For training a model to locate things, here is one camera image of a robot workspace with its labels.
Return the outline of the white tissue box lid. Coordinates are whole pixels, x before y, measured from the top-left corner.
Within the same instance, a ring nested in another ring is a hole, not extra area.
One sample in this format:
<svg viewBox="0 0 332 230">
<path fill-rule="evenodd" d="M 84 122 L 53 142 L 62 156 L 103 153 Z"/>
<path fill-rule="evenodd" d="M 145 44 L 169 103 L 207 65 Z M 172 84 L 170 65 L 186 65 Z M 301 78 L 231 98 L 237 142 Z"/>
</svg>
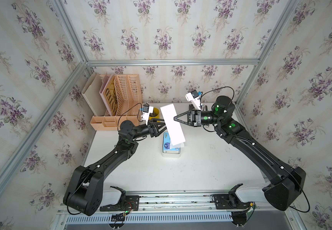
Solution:
<svg viewBox="0 0 332 230">
<path fill-rule="evenodd" d="M 174 120 L 174 117 L 177 115 L 175 106 L 173 104 L 162 106 L 161 113 L 170 136 L 171 145 L 174 148 L 183 148 L 186 139 L 181 124 Z"/>
</svg>

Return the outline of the blue tissue paper pack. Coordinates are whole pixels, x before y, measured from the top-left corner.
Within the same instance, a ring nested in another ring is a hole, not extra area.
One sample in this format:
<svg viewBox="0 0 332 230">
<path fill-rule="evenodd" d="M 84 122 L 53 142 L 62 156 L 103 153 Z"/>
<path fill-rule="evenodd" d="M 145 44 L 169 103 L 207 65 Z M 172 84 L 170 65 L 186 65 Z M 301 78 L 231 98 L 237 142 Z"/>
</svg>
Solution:
<svg viewBox="0 0 332 230">
<path fill-rule="evenodd" d="M 163 134 L 163 144 L 162 144 L 162 153 L 169 154 L 179 154 L 181 152 L 180 148 L 175 148 L 171 144 L 171 139 L 168 132 L 164 132 Z"/>
</svg>

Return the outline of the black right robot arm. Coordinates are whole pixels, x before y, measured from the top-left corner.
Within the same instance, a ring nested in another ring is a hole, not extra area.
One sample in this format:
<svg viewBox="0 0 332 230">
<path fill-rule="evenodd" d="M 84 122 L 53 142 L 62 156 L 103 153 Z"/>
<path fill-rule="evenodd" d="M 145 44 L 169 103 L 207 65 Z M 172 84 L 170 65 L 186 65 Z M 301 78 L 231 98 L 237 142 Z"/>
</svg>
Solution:
<svg viewBox="0 0 332 230">
<path fill-rule="evenodd" d="M 269 184 L 262 189 L 267 202 L 280 211 L 287 210 L 304 193 L 306 172 L 283 162 L 251 137 L 232 118 L 234 110 L 231 98 L 219 96 L 210 111 L 193 109 L 174 116 L 173 120 L 191 127 L 213 125 L 221 139 L 241 151 L 268 178 Z"/>
</svg>

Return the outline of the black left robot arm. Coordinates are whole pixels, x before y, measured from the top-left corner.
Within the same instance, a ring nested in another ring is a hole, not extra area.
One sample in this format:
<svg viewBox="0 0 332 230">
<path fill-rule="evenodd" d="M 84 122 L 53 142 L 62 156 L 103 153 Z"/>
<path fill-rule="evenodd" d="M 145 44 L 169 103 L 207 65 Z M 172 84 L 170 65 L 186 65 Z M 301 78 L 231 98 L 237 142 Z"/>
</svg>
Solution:
<svg viewBox="0 0 332 230">
<path fill-rule="evenodd" d="M 125 120 L 118 131 L 118 142 L 114 149 L 97 162 L 77 167 L 63 197 L 63 204 L 87 216 L 93 215 L 103 206 L 103 183 L 124 161 L 133 156 L 138 148 L 137 138 L 158 137 L 166 131 L 163 119 L 153 118 L 147 124 L 135 126 Z"/>
</svg>

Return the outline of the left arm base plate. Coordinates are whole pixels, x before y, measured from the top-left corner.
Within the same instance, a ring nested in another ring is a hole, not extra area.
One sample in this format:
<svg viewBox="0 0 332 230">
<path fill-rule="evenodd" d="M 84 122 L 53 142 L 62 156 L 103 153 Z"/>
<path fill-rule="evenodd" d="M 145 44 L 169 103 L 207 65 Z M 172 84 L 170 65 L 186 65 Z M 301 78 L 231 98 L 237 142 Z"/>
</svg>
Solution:
<svg viewBox="0 0 332 230">
<path fill-rule="evenodd" d="M 116 205 L 107 205 L 99 208 L 101 212 L 112 212 L 112 211 L 137 211 L 139 209 L 139 195 L 129 195 L 125 198 L 120 198 Z"/>
</svg>

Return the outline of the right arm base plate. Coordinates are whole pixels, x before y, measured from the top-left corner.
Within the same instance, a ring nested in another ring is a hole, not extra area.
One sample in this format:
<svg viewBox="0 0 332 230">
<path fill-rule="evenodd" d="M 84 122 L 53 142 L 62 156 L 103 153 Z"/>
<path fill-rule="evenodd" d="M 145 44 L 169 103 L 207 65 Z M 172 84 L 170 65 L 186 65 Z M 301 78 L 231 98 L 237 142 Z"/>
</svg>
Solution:
<svg viewBox="0 0 332 230">
<path fill-rule="evenodd" d="M 212 201 L 217 210 L 246 210 L 254 205 L 252 202 L 242 202 L 236 195 L 232 194 L 214 194 L 212 195 Z"/>
</svg>

